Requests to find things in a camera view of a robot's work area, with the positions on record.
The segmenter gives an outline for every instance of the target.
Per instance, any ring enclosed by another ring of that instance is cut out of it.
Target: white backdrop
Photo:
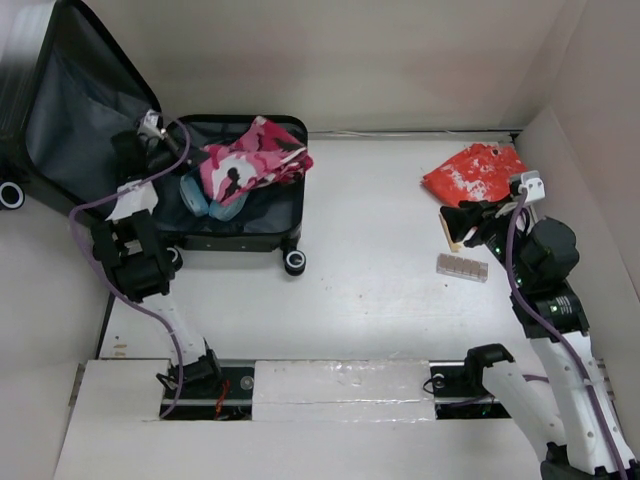
[[[0,212],[0,465],[50,478],[78,363],[94,353],[107,293],[61,215],[27,199]]]
[[[524,126],[584,0],[89,0],[165,111],[311,130]]]

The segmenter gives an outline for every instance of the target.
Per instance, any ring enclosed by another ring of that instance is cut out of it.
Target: black suitcase
[[[24,7],[0,61],[0,182],[12,181],[4,190],[9,205],[19,206],[11,203],[15,198],[9,187],[16,184],[65,214],[75,205],[114,193],[117,173],[111,137],[131,129],[149,109],[161,111],[156,96],[87,5],[61,0]],[[307,144],[307,129],[300,120],[265,116]],[[180,120],[194,144],[203,146],[232,143],[254,118],[190,115]],[[306,259],[296,247],[304,178],[252,191],[229,222],[192,215],[180,198],[178,182],[178,177],[168,175],[154,183],[159,204],[153,216],[168,246],[281,248],[285,267],[287,259],[294,262],[289,264],[293,270],[287,271],[301,273],[300,261]],[[81,221],[91,225],[104,220],[113,205],[105,207],[90,211]]]

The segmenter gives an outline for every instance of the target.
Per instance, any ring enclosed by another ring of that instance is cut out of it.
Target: suitcase lid
[[[155,94],[81,0],[19,11],[0,60],[0,152],[18,177],[69,205],[113,193],[110,138],[149,108],[160,111]]]

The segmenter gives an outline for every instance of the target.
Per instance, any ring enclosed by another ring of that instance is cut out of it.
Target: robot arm
[[[172,152],[179,147],[166,133],[156,128],[157,115],[149,112],[143,119],[137,135],[165,142]],[[150,169],[147,158],[131,145],[137,145],[137,135],[118,139],[121,149],[129,157],[125,177],[145,177]],[[170,291],[170,282],[182,267],[179,251],[165,245],[158,232],[151,212],[158,204],[158,196],[152,183],[137,186],[141,180],[127,178],[118,190],[127,193],[118,198],[111,215],[91,228],[94,247],[93,254],[104,269],[108,280],[129,300],[145,309],[159,314],[172,329],[172,334],[180,345],[184,363],[184,391],[191,386],[199,388],[206,383],[215,389],[222,381],[222,370],[218,359],[206,340],[194,326],[182,317]],[[166,331],[162,338],[177,359],[175,346]],[[172,367],[168,375],[158,374],[158,379],[170,390],[177,384],[177,367]]]
[[[453,241],[462,241],[475,227],[465,246],[485,244],[505,265],[508,214],[520,195],[527,195],[525,205],[544,197],[544,185],[537,172],[512,179],[511,195],[500,202],[461,202],[460,208],[442,207]],[[616,424],[604,379],[591,355],[589,326],[582,305],[566,281],[579,259],[575,235],[563,223],[545,218],[530,231],[516,234],[513,240],[517,284],[517,292],[511,296],[513,309],[547,373],[560,418],[527,385],[513,357],[501,345],[469,350],[466,381],[500,399],[533,446],[541,461],[543,478],[640,478],[640,467]],[[516,293],[530,308],[523,308]],[[556,334],[533,318],[532,311]],[[587,380],[579,366],[576,368],[576,359],[567,345],[585,366]],[[596,410],[602,412],[603,418],[598,418]],[[615,445],[625,472],[620,471],[611,445]]]

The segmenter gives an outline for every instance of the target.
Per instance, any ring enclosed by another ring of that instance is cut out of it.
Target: suitcase wheel
[[[177,272],[182,268],[182,265],[184,265],[182,254],[175,247],[168,247],[167,253],[171,255],[171,263],[173,264],[173,268]]]
[[[24,205],[24,191],[14,182],[0,183],[0,210],[17,210]]]
[[[284,252],[284,269],[285,271],[294,277],[302,275],[305,267],[307,266],[307,257],[300,250],[290,250]]]

